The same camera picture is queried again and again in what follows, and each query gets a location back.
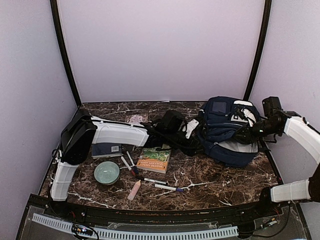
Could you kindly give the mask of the right black frame post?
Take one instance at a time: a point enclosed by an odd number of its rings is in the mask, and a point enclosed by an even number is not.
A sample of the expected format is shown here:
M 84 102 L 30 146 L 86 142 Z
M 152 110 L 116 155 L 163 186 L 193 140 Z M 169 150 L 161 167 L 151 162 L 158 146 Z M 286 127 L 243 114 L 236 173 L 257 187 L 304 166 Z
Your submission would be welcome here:
M 256 77 L 258 74 L 258 69 L 260 66 L 260 62 L 263 55 L 264 45 L 266 41 L 268 26 L 269 26 L 269 20 L 271 15 L 271 8 L 272 8 L 272 0 L 265 0 L 264 1 L 264 8 L 262 13 L 262 20 L 261 20 L 261 26 L 259 31 L 259 37 L 258 42 L 256 46 L 256 51 L 252 63 L 252 68 L 250 71 L 250 75 L 248 78 L 248 82 L 246 85 L 246 89 L 243 95 L 243 100 L 248 101 L 250 99 L 251 93 L 253 91 L 253 87 L 256 81 Z

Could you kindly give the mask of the navy blue student backpack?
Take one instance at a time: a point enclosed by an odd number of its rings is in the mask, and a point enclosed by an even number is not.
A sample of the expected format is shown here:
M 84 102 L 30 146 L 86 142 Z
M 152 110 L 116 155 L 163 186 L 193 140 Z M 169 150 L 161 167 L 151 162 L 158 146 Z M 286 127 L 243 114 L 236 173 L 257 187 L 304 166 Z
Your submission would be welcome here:
M 243 168 L 259 153 L 257 141 L 242 144 L 234 139 L 241 127 L 260 120 L 257 108 L 250 102 L 228 96 L 215 96 L 204 103 L 198 113 L 203 127 L 197 136 L 206 155 L 227 167 Z

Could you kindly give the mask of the left black frame post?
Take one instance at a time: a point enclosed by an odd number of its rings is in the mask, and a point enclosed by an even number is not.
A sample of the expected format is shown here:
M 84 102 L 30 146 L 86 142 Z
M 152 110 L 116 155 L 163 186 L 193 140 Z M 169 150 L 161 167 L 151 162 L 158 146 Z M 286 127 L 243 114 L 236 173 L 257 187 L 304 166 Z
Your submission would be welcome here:
M 67 48 L 64 40 L 64 34 L 63 34 L 62 24 L 61 24 L 61 19 L 59 14 L 58 1 L 50 0 L 49 2 L 50 2 L 54 30 L 56 34 L 56 39 L 57 39 L 63 67 L 66 73 L 66 77 L 68 80 L 68 84 L 69 84 L 73 99 L 75 101 L 77 108 L 79 108 L 82 105 L 82 101 L 76 86 L 75 78 L 72 72 L 69 56 L 67 53 Z

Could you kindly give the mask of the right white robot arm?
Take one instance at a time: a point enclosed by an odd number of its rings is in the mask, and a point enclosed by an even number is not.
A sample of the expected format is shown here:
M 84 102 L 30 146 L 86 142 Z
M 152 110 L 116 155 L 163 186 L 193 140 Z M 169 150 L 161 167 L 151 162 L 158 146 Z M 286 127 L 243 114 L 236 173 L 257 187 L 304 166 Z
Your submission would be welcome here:
M 251 144 L 268 135 L 284 136 L 288 143 L 280 141 L 273 147 L 276 164 L 284 171 L 285 164 L 298 163 L 298 158 L 306 159 L 305 173 L 293 176 L 295 167 L 289 167 L 285 183 L 266 188 L 261 200 L 255 205 L 255 213 L 266 217 L 281 202 L 319 202 L 320 201 L 320 133 L 310 123 L 294 111 L 285 111 L 279 106 L 265 107 L 265 119 L 247 124 L 238 129 L 233 138 L 241 144 Z

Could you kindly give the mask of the black frame post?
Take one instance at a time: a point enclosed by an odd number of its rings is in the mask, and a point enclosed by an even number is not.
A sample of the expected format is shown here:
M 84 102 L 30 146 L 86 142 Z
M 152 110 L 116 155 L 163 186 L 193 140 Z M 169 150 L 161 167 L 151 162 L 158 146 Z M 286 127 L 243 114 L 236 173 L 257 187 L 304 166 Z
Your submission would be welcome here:
M 72 72 L 69 56 L 67 53 L 67 48 L 64 40 L 64 34 L 63 34 L 62 24 L 61 24 L 61 19 L 59 14 L 58 1 L 50 0 L 49 2 L 50 2 L 54 30 L 56 34 L 56 39 L 57 39 L 63 67 L 66 73 L 66 77 L 68 80 L 68 84 L 69 84 L 73 99 L 75 101 L 77 108 L 79 108 L 82 105 L 82 101 L 76 86 L 75 78 Z
M 256 77 L 258 74 L 258 69 L 260 66 L 260 62 L 263 55 L 264 45 L 266 41 L 268 26 L 269 26 L 269 20 L 271 15 L 271 8 L 272 8 L 272 0 L 265 0 L 264 1 L 264 8 L 262 13 L 262 20 L 261 20 L 261 26 L 259 31 L 259 37 L 258 42 L 256 46 L 256 51 L 252 63 L 252 68 L 250 71 L 250 75 L 248 78 L 248 82 L 246 85 L 246 89 L 243 95 L 243 100 L 248 101 L 250 99 L 251 93 L 253 91 L 253 87 L 256 81 Z

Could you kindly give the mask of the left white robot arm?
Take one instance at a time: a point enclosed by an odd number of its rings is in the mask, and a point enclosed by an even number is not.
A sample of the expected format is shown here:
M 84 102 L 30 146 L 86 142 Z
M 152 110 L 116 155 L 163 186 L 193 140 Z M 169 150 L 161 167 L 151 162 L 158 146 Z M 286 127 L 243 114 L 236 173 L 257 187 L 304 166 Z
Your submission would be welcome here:
M 67 218 L 71 213 L 70 206 L 64 201 L 75 171 L 87 159 L 92 145 L 112 143 L 154 148 L 166 144 L 194 156 L 202 151 L 202 147 L 192 136 L 193 130 L 184 116 L 175 110 L 167 111 L 151 123 L 107 120 L 80 110 L 63 129 L 60 143 L 52 151 L 57 169 L 49 191 L 53 200 L 51 210 L 60 218 Z

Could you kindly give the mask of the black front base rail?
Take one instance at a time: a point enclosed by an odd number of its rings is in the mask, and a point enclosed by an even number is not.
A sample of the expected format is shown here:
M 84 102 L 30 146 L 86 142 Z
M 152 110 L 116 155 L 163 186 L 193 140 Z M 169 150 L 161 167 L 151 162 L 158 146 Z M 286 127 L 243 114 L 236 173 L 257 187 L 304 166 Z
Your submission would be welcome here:
M 282 203 L 278 206 L 279 213 L 273 207 L 259 212 L 258 202 L 247 203 L 230 207 L 218 207 L 198 210 L 124 210 L 103 207 L 81 205 L 71 202 L 52 203 L 46 197 L 31 194 L 26 204 L 40 208 L 45 214 L 58 217 L 60 215 L 67 220 L 75 219 L 78 223 L 88 225 L 106 225 L 107 223 L 143 223 L 143 224 L 184 224 L 204 223 L 217 221 L 220 223 L 247 224 L 260 218 L 276 217 L 280 223 L 285 223 L 290 218 L 289 204 Z

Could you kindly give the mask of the purple capped white marker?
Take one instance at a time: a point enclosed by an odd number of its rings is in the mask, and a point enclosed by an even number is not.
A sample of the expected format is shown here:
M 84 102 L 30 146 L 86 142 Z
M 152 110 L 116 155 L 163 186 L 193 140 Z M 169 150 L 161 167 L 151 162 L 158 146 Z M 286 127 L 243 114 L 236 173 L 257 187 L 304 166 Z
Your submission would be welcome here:
M 171 187 L 171 186 L 162 185 L 162 184 L 155 184 L 154 187 L 159 188 L 159 189 L 169 190 L 169 191 L 175 191 L 175 192 L 183 192 L 184 191 L 182 188 Z

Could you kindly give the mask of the black capped white marker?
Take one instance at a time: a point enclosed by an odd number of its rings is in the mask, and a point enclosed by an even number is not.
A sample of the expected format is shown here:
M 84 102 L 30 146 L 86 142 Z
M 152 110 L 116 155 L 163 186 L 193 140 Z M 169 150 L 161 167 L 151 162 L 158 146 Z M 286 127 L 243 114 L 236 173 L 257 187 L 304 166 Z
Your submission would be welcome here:
M 138 180 L 141 180 L 141 181 L 145 181 L 145 182 L 151 182 L 151 183 L 165 185 L 165 186 L 168 185 L 167 182 L 160 181 L 160 180 L 155 180 L 155 179 L 150 179 L 150 178 L 146 178 L 146 177 L 142 177 L 142 176 L 137 176 L 136 175 L 135 178 L 138 179 Z

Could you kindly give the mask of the orange treehouse paperback book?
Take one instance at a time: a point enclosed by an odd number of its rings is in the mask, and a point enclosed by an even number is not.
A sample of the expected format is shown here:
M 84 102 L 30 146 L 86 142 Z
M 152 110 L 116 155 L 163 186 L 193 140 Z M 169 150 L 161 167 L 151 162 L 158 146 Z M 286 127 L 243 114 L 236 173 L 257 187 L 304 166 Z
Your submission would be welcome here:
M 172 148 L 166 144 L 161 147 L 143 148 L 136 167 L 140 170 L 165 174 L 168 169 Z

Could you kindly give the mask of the dark blue hardcover book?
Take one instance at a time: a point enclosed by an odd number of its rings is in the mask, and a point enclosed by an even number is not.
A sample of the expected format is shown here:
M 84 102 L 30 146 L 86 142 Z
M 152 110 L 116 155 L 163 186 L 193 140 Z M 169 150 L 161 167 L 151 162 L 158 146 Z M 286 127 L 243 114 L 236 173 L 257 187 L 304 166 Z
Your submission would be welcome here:
M 122 155 L 122 145 L 120 143 L 97 143 L 92 145 L 91 156 L 95 159 L 120 157 Z

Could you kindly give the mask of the small green circuit board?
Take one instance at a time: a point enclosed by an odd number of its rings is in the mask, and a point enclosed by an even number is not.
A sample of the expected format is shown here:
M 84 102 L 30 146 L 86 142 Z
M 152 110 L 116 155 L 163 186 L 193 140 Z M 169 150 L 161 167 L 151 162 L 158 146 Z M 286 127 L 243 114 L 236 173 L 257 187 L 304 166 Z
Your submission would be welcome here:
M 76 235 L 88 236 L 88 237 L 91 237 L 94 233 L 90 228 L 80 224 L 73 224 L 71 227 L 71 232 Z

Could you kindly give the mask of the blue capped white marker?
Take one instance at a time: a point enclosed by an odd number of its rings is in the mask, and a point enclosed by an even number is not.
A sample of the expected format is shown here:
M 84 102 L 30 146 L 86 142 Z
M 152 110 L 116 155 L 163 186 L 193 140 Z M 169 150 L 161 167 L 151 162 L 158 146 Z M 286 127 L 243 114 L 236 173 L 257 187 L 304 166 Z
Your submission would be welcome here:
M 131 167 L 132 167 L 134 173 L 135 173 L 136 175 L 138 175 L 138 174 L 139 174 L 139 171 L 138 171 L 138 169 L 137 169 L 137 167 L 136 167 L 136 165 L 135 165 L 135 163 L 134 163 L 134 161 L 133 161 L 133 159 L 132 159 L 129 151 L 126 151 L 126 154 L 127 154 L 128 158 L 129 158 L 129 160 L 130 160 L 130 162 L 131 162 Z

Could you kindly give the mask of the near celadon green bowl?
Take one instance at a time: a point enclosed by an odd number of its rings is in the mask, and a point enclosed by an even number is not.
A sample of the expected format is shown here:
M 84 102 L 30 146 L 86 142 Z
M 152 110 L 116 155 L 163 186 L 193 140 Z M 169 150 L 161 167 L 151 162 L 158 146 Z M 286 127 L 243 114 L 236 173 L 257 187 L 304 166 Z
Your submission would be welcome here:
M 100 163 L 94 170 L 95 180 L 103 185 L 113 185 L 120 178 L 120 168 L 112 161 Z

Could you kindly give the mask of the pink Shakespeare story book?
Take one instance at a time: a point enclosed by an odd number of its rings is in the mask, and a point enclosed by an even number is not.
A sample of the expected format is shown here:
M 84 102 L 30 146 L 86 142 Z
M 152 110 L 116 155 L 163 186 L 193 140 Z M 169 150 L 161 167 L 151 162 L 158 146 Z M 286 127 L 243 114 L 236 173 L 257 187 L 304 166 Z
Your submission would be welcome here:
M 125 122 L 130 124 L 139 124 L 148 122 L 148 114 L 133 114 L 125 117 Z

